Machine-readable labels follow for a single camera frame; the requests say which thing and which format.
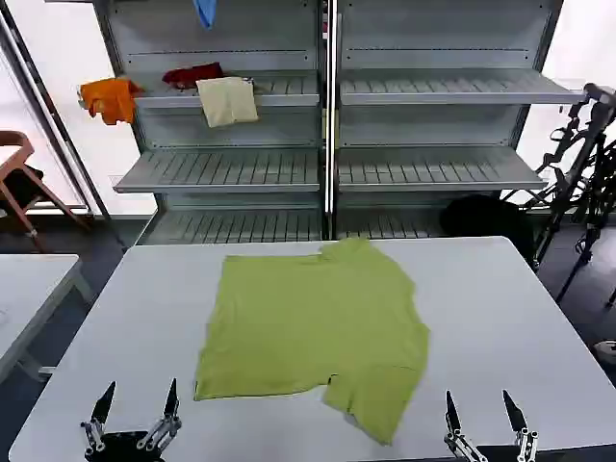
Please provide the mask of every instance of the metal shelf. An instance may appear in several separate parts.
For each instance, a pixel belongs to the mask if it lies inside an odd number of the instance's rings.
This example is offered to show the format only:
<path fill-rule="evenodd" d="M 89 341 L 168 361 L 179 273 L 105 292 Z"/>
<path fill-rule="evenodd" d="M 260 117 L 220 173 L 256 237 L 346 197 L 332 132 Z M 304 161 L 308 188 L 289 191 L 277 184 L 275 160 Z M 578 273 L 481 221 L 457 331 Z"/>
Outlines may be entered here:
<path fill-rule="evenodd" d="M 315 149 L 161 149 L 145 152 L 118 193 L 317 192 Z"/>
<path fill-rule="evenodd" d="M 343 105 L 575 104 L 565 90 L 532 69 L 405 69 L 348 71 Z"/>
<path fill-rule="evenodd" d="M 344 148 L 341 193 L 540 190 L 546 183 L 507 146 Z"/>
<path fill-rule="evenodd" d="M 319 104 L 317 77 L 297 74 L 250 75 L 254 79 L 255 104 L 260 107 L 310 107 Z M 135 98 L 141 109 L 200 108 L 196 89 L 177 90 L 160 80 L 160 76 L 133 75 L 131 78 L 146 93 Z"/>
<path fill-rule="evenodd" d="M 236 244 L 321 240 L 317 210 L 167 211 L 139 244 Z"/>
<path fill-rule="evenodd" d="M 421 209 L 340 209 L 336 238 L 421 239 L 444 236 L 438 213 Z"/>

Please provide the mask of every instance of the red cloth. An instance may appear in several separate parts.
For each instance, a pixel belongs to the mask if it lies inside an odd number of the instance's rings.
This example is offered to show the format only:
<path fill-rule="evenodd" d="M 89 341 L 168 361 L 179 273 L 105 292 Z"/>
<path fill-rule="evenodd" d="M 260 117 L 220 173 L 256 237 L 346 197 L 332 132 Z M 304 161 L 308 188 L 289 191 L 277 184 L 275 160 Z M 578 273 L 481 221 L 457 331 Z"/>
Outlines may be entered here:
<path fill-rule="evenodd" d="M 224 77 L 220 63 L 197 65 L 188 69 L 170 70 L 163 76 L 163 82 L 175 89 L 196 89 L 197 80 L 219 79 Z"/>

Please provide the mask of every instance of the white wall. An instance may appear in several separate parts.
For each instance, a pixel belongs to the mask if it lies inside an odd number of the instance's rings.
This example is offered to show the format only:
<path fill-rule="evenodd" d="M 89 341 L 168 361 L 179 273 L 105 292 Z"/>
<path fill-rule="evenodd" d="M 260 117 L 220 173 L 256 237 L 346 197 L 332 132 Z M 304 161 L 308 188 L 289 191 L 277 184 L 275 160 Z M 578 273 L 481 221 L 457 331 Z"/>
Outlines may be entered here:
<path fill-rule="evenodd" d="M 43 182 L 66 205 L 84 205 L 70 184 L 3 54 L 0 54 L 0 127 L 2 130 L 17 130 L 27 134 L 35 148 L 35 153 L 28 158 L 28 165 L 45 173 Z M 13 146 L 0 147 L 0 163 L 8 159 L 15 150 Z"/>
<path fill-rule="evenodd" d="M 572 89 L 581 89 L 587 82 L 616 89 L 614 17 L 614 0 L 565 0 L 543 73 Z M 549 139 L 551 131 L 569 120 L 569 107 L 563 108 L 562 114 L 560 109 L 534 106 L 530 111 L 518 153 L 533 168 L 539 167 L 545 152 L 556 147 Z M 606 133 L 609 139 L 616 139 L 616 125 Z M 566 159 L 571 162 L 575 155 L 572 150 Z"/>
<path fill-rule="evenodd" d="M 108 127 L 100 115 L 91 119 L 77 103 L 81 84 L 114 76 L 92 5 L 45 4 L 43 0 L 8 0 L 7 4 L 109 212 L 154 213 L 156 204 L 150 194 L 112 190 L 113 182 L 139 157 L 130 126 Z"/>

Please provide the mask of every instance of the black tripod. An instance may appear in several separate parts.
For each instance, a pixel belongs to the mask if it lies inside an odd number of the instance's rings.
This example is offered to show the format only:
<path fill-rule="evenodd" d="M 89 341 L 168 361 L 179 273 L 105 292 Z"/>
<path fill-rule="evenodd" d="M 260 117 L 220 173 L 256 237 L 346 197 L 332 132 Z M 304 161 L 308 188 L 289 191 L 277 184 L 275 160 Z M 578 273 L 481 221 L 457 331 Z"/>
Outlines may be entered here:
<path fill-rule="evenodd" d="M 590 177 L 586 190 L 577 202 L 578 206 L 574 213 L 574 220 L 577 217 L 586 216 L 586 232 L 576 244 L 579 258 L 556 297 L 556 302 L 562 300 L 579 270 L 590 262 L 593 255 L 592 247 L 601 237 L 601 232 L 609 220 L 609 214 L 614 210 L 614 204 L 616 203 L 615 145 L 616 142 L 606 149 L 598 148 L 595 158 L 595 172 Z"/>
<path fill-rule="evenodd" d="M 594 84 L 588 84 L 584 87 L 586 94 L 585 99 L 576 104 L 569 112 L 571 121 L 566 128 L 559 131 L 563 134 L 559 140 L 558 148 L 555 153 L 546 154 L 544 164 L 537 170 L 541 172 L 552 163 L 558 163 L 562 160 L 564 153 L 571 148 L 576 142 L 584 140 L 584 144 L 577 154 L 576 160 L 569 172 L 565 175 L 559 169 L 555 169 L 557 181 L 556 184 L 548 188 L 540 194 L 536 194 L 531 201 L 533 203 L 546 202 L 546 197 L 554 194 L 554 199 L 550 204 L 552 213 L 546 224 L 541 229 L 536 241 L 536 260 L 541 264 L 554 235 L 560 229 L 560 224 L 565 217 L 565 214 L 572 208 L 577 207 L 577 202 L 574 201 L 574 196 L 578 190 L 582 190 L 582 196 L 587 191 L 588 184 L 583 179 L 583 172 L 591 167 L 598 159 L 599 153 L 603 151 L 605 141 L 605 129 L 614 121 L 616 116 L 616 96 L 613 92 L 604 90 Z M 591 112 L 591 119 L 588 122 L 588 128 L 576 133 L 579 126 L 579 111 L 587 105 L 591 100 L 595 101 Z M 598 155 L 593 156 L 593 152 L 597 149 Z"/>

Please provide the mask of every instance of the shelf rack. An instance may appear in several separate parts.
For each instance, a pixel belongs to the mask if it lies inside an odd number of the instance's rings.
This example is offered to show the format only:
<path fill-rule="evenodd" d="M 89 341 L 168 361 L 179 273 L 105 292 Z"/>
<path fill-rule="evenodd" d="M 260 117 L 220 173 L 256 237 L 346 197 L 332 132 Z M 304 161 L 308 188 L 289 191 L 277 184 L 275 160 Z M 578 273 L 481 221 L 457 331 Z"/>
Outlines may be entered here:
<path fill-rule="evenodd" d="M 144 88 L 141 156 L 115 185 L 157 199 L 138 244 L 323 239 L 321 1 L 225 0 L 212 30 L 192 0 L 94 7 L 115 73 Z M 253 80 L 258 122 L 210 128 L 196 90 L 162 81 L 212 62 Z"/>
<path fill-rule="evenodd" d="M 439 236 L 470 193 L 540 190 L 517 155 L 532 104 L 583 98 L 541 74 L 562 1 L 340 0 L 333 236 Z"/>

